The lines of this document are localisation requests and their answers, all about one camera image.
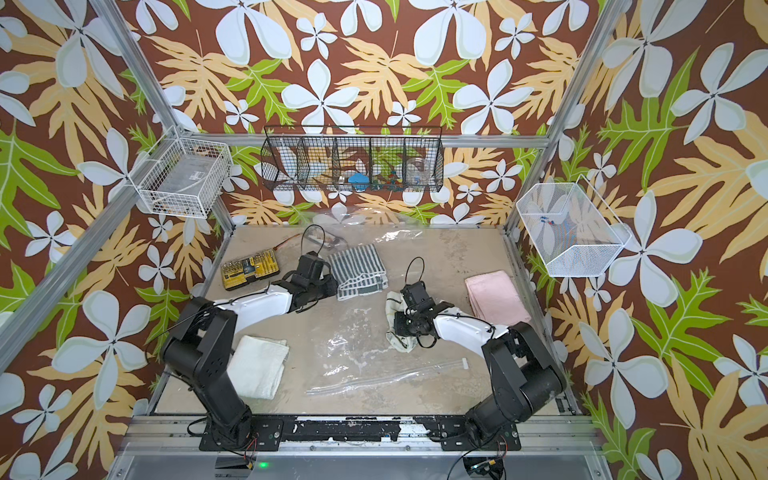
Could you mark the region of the pale green towel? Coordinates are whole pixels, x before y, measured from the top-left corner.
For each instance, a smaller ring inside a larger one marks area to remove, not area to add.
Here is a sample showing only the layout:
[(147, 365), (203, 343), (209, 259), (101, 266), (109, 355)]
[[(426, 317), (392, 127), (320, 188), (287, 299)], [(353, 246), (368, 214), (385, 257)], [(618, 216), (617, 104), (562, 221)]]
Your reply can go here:
[(385, 300), (385, 314), (388, 330), (385, 334), (389, 344), (398, 352), (410, 353), (417, 345), (417, 341), (404, 329), (405, 302), (399, 292), (389, 291)]

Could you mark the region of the clear plastic vacuum bag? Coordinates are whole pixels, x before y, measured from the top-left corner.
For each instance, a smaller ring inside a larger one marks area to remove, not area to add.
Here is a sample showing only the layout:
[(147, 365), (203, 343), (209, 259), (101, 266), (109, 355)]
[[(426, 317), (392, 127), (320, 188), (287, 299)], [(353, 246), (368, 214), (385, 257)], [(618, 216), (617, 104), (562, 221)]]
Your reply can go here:
[(325, 401), (330, 410), (454, 412), (488, 393), (481, 357), (428, 336), (405, 352), (387, 337), (386, 312), (395, 305), (388, 294), (418, 279), (436, 300), (468, 312), (464, 281), (490, 263), (476, 247), (491, 245), (494, 231), (372, 225), (350, 215), (320, 214), (314, 221), (316, 233), (335, 234), (344, 246), (374, 245), (388, 286), (345, 301), (324, 300), (299, 315), (307, 330), (291, 348), (286, 377), (297, 383), (298, 394)]

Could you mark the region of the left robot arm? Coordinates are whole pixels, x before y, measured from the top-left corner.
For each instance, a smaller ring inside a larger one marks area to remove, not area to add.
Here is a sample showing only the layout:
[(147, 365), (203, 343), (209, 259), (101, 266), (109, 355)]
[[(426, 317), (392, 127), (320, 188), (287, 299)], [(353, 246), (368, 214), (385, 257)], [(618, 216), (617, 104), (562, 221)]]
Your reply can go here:
[(303, 312), (337, 294), (331, 265), (318, 252), (301, 255), (296, 269), (265, 289), (229, 300), (193, 298), (171, 328), (162, 362), (206, 411), (203, 450), (243, 451), (256, 438), (253, 414), (227, 373), (237, 332), (271, 317)]

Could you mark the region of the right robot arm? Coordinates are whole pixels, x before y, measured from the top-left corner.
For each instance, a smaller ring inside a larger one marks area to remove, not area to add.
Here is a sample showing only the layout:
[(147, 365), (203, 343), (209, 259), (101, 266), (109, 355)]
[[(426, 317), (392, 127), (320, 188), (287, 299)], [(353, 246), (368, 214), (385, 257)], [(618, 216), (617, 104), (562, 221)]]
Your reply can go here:
[(464, 415), (457, 434), (445, 440), (451, 449), (493, 443), (510, 427), (527, 421), (557, 395), (567, 381), (555, 358), (529, 324), (492, 324), (463, 312), (450, 302), (435, 301), (422, 281), (390, 292), (386, 300), (390, 338), (397, 347), (409, 341), (426, 349), (432, 339), (453, 342), (480, 356), (486, 364), (491, 393)]

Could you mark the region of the green white striped towel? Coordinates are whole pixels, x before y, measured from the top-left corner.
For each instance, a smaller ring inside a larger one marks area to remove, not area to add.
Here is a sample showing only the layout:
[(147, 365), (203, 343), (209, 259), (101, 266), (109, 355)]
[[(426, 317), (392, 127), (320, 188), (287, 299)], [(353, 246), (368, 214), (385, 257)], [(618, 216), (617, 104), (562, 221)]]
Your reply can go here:
[(334, 253), (329, 262), (338, 282), (336, 297), (339, 301), (376, 294), (388, 288), (386, 269), (373, 244)]

